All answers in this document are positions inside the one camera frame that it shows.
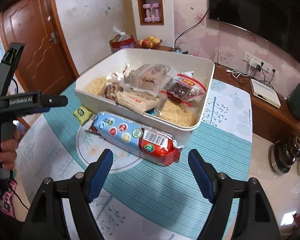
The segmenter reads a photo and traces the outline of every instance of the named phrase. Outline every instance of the finger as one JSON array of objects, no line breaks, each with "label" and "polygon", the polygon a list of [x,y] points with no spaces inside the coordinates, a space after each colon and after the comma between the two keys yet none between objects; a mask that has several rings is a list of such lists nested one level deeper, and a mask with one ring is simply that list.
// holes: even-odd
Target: finger
[{"label": "finger", "polygon": [[15,130],[13,133],[13,137],[19,141],[20,137],[21,137],[21,133],[18,130]]},{"label": "finger", "polygon": [[16,160],[16,158],[16,151],[0,153],[0,163],[12,163]]},{"label": "finger", "polygon": [[12,171],[14,169],[15,163],[3,163],[2,168],[8,171]]},{"label": "finger", "polygon": [[1,150],[2,151],[15,151],[18,149],[19,143],[15,139],[3,141],[1,143]]}]

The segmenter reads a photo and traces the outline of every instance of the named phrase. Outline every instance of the white router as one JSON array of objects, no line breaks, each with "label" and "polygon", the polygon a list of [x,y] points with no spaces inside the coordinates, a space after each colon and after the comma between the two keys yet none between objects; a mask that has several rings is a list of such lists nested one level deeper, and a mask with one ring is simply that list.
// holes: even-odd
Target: white router
[{"label": "white router", "polygon": [[254,96],[261,98],[277,108],[280,108],[281,104],[278,95],[273,89],[252,78],[250,79],[250,85]]}]

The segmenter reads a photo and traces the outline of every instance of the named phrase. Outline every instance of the brown door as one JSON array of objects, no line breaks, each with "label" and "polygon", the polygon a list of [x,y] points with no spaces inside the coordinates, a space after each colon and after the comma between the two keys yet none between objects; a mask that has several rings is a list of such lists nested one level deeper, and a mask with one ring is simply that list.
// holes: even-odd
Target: brown door
[{"label": "brown door", "polygon": [[50,0],[12,0],[2,12],[5,44],[25,43],[16,75],[26,91],[59,94],[75,81],[54,28]]}]

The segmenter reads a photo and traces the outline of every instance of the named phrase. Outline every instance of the flat screen tv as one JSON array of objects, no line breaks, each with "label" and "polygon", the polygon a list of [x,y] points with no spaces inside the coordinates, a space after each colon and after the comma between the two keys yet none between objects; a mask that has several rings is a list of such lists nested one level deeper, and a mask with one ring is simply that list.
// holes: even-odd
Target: flat screen tv
[{"label": "flat screen tv", "polygon": [[210,0],[209,19],[252,32],[300,63],[300,11],[291,0]]}]

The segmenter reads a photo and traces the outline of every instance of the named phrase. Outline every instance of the floral wallpaper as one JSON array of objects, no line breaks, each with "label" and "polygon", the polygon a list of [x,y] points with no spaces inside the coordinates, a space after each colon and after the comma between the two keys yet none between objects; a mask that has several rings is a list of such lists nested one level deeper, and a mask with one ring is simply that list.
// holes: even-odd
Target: floral wallpaper
[{"label": "floral wallpaper", "polygon": [[[200,21],[208,9],[209,0],[173,1],[177,38],[183,31]],[[289,54],[257,35],[206,19],[181,36],[177,46],[189,50],[194,56],[211,59],[243,73],[248,72],[247,62],[242,60],[244,53],[253,54],[271,64],[276,70],[271,83],[283,96],[289,95],[300,83],[300,64]],[[264,79],[262,72],[254,71],[253,75]],[[266,72],[266,80],[270,80],[271,76],[272,71]]]}]

